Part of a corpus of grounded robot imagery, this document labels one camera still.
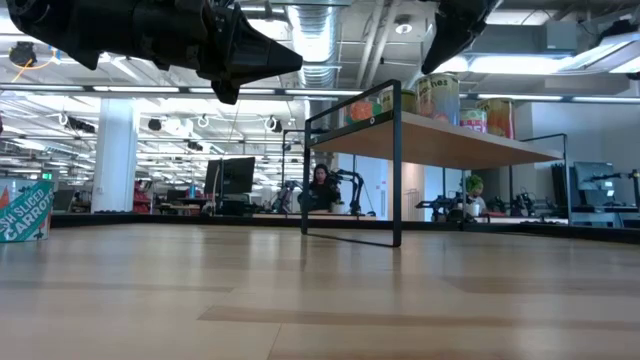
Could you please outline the white column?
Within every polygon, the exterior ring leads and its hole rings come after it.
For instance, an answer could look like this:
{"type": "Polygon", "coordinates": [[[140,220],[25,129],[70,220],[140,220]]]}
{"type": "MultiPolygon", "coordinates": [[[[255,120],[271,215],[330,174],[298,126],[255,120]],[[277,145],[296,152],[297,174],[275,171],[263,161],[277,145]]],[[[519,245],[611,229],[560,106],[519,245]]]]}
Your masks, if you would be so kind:
{"type": "Polygon", "coordinates": [[[133,210],[139,123],[132,99],[101,99],[92,213],[133,210]]]}

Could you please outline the grey computer monitor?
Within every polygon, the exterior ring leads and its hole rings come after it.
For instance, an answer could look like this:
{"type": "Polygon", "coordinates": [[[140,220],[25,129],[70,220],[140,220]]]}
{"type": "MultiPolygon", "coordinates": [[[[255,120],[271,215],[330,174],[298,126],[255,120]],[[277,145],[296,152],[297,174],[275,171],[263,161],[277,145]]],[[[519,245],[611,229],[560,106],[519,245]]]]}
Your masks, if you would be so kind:
{"type": "Polygon", "coordinates": [[[576,183],[583,205],[604,206],[615,193],[614,167],[604,162],[575,162],[576,183]]]}

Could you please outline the peaches can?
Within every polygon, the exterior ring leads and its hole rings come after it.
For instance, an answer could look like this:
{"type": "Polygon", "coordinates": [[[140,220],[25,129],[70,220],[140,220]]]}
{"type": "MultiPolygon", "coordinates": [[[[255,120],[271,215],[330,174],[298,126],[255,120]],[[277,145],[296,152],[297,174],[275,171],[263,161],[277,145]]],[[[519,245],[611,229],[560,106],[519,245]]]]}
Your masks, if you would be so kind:
{"type": "Polygon", "coordinates": [[[432,120],[459,124],[459,80],[452,74],[423,76],[416,84],[416,111],[432,120]]]}

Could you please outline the black ceiling device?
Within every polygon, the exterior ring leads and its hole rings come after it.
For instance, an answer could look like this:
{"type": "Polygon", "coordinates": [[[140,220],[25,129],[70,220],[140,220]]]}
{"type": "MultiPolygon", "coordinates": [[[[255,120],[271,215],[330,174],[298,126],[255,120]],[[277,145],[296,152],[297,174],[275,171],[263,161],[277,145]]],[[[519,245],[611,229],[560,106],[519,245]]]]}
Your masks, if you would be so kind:
{"type": "Polygon", "coordinates": [[[9,49],[9,60],[19,67],[32,67],[37,63],[34,43],[18,41],[9,49]]]}

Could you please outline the corn can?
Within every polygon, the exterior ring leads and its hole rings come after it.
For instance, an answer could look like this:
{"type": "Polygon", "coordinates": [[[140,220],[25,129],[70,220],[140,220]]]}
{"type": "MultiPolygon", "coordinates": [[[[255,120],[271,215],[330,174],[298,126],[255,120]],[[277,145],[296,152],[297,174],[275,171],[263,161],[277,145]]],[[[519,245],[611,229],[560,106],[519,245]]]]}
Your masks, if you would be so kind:
{"type": "Polygon", "coordinates": [[[490,98],[478,101],[476,107],[487,113],[487,131],[489,134],[515,138],[514,101],[509,98],[490,98]]]}

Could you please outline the wooden shelf with black frame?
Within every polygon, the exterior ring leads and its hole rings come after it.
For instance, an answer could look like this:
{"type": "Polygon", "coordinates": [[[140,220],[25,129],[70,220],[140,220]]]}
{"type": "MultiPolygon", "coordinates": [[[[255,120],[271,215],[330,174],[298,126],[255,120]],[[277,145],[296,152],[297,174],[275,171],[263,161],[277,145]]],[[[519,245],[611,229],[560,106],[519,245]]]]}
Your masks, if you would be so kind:
{"type": "Polygon", "coordinates": [[[449,123],[429,120],[402,110],[402,89],[398,80],[389,80],[366,91],[358,90],[345,101],[334,105],[305,121],[303,141],[303,199],[301,233],[309,234],[309,182],[311,152],[345,153],[390,160],[392,162],[392,223],[388,248],[402,245],[402,165],[433,165],[442,169],[457,169],[461,181],[468,170],[483,170],[514,165],[565,160],[566,153],[544,150],[532,141],[522,142],[484,134],[449,123]],[[315,135],[312,125],[340,112],[371,95],[390,88],[391,110],[367,120],[328,130],[315,135]]]}

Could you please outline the orange slice print can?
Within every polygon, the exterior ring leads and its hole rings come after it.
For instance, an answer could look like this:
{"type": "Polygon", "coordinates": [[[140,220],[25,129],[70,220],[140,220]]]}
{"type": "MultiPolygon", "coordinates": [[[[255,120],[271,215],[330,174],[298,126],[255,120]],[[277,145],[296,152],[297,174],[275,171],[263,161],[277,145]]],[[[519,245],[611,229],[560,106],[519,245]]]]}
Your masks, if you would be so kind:
{"type": "Polygon", "coordinates": [[[364,99],[347,105],[344,108],[344,121],[347,125],[350,125],[355,122],[369,120],[381,112],[382,107],[377,101],[364,99]]]}

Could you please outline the yellow green labelled can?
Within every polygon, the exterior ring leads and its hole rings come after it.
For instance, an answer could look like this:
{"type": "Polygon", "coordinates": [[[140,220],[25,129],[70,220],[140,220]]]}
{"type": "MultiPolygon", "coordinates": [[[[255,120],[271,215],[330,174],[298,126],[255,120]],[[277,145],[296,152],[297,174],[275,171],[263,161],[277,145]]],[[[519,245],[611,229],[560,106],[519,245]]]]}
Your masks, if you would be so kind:
{"type": "MultiPolygon", "coordinates": [[[[394,91],[388,88],[379,95],[379,102],[383,112],[391,111],[394,108],[394,91]]],[[[416,94],[411,90],[401,91],[401,110],[409,113],[416,113],[416,94]]]]}

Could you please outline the teal sliced carrots can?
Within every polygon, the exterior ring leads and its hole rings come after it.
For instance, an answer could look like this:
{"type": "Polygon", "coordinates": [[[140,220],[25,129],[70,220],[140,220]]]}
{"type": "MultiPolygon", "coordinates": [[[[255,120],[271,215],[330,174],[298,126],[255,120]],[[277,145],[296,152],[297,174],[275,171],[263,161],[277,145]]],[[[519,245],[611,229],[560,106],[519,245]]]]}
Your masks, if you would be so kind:
{"type": "Polygon", "coordinates": [[[49,238],[53,188],[46,180],[0,178],[0,243],[49,238]]]}

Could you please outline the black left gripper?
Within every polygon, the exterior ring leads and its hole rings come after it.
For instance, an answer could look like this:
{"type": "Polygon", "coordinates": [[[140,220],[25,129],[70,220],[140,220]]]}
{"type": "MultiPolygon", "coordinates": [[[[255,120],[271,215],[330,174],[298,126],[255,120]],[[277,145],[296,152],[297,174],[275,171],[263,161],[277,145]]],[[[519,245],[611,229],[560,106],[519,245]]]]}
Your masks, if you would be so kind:
{"type": "Polygon", "coordinates": [[[303,65],[300,54],[254,29],[234,0],[134,0],[132,48],[163,71],[178,66],[213,80],[224,104],[237,103],[237,85],[303,65]]]}

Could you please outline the black computer monitor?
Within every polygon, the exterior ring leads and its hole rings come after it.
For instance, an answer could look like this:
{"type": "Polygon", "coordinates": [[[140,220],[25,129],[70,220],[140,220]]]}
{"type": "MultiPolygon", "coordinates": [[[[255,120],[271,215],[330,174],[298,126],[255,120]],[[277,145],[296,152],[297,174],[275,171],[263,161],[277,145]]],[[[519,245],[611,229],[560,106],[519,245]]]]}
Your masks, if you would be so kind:
{"type": "Polygon", "coordinates": [[[216,215],[243,216],[251,205],[255,158],[208,162],[204,193],[211,196],[216,215]]]}

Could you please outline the black table edge rail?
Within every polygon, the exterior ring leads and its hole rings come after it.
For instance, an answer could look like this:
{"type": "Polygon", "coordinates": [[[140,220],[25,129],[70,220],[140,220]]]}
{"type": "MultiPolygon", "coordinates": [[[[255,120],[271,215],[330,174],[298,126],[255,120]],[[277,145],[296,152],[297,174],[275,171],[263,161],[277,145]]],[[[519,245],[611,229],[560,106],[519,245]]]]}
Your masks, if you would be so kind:
{"type": "MultiPolygon", "coordinates": [[[[254,217],[193,217],[179,215],[142,215],[134,213],[104,214],[56,214],[51,218],[53,228],[71,228],[125,224],[172,224],[172,225],[209,225],[209,226],[249,226],[249,227],[285,227],[299,228],[302,221],[281,215],[269,217],[265,214],[254,217]]],[[[393,229],[391,221],[349,220],[342,216],[337,220],[321,215],[309,221],[313,229],[344,230],[382,230],[393,229]]],[[[404,222],[404,231],[468,231],[478,233],[516,233],[551,238],[581,239],[607,243],[621,243],[640,246],[640,229],[616,229],[597,227],[578,227],[525,222],[520,224],[467,223],[427,223],[404,222]]]]}

